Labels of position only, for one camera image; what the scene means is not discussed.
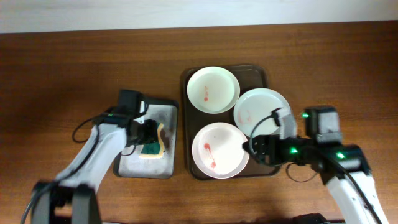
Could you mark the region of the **pink white plate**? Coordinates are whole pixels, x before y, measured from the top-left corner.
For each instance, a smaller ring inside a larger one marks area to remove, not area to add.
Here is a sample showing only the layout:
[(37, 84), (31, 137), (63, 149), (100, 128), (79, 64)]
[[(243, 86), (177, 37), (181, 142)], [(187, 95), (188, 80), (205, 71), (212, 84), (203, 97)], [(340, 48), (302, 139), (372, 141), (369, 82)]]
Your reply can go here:
[(246, 136), (232, 124), (211, 123), (199, 130), (193, 139), (193, 161), (209, 177), (232, 178), (249, 161), (249, 154), (243, 149), (246, 141)]

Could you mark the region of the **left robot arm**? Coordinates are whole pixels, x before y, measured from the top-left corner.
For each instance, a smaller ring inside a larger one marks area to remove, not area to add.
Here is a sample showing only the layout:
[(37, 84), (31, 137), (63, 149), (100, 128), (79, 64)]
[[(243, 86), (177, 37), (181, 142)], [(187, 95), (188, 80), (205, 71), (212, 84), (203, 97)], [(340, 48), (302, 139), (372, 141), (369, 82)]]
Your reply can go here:
[(110, 165), (125, 148), (158, 139), (156, 122), (144, 118), (148, 109), (142, 93), (120, 90), (116, 106), (90, 118), (90, 136), (74, 160), (35, 185), (21, 223), (102, 223), (96, 193)]

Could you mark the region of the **pale blue plate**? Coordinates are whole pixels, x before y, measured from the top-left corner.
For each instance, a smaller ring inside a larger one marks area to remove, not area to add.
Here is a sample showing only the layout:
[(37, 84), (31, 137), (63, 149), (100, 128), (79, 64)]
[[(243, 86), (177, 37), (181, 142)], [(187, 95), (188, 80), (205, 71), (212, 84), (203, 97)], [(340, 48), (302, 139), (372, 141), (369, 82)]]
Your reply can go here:
[(280, 93), (268, 88), (255, 88), (239, 97), (234, 106), (234, 121), (249, 137), (255, 125), (277, 108), (280, 108), (281, 112), (291, 113), (289, 103)]

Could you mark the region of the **green yellow sponge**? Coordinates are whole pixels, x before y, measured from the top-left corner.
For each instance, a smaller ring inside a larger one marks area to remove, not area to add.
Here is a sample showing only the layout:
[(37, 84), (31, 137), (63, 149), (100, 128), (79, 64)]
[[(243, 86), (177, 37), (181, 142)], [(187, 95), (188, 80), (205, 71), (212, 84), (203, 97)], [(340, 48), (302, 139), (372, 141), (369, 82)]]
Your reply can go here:
[(141, 158), (151, 158), (158, 159), (163, 156), (165, 146), (162, 140), (161, 132), (164, 125), (162, 123), (157, 123), (157, 140), (155, 142), (145, 144), (139, 154)]

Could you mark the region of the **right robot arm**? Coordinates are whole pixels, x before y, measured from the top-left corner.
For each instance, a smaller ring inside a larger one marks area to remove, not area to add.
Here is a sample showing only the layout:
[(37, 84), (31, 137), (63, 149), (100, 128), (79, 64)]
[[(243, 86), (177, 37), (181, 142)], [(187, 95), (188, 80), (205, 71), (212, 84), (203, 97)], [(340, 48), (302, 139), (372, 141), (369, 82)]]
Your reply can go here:
[(278, 127), (259, 134), (256, 124), (242, 148), (258, 163), (270, 167), (309, 165), (329, 190), (345, 223), (387, 223), (377, 197), (368, 161), (357, 145), (344, 145), (337, 110), (311, 106), (303, 111), (304, 138), (297, 135), (294, 116), (277, 108), (263, 118)]

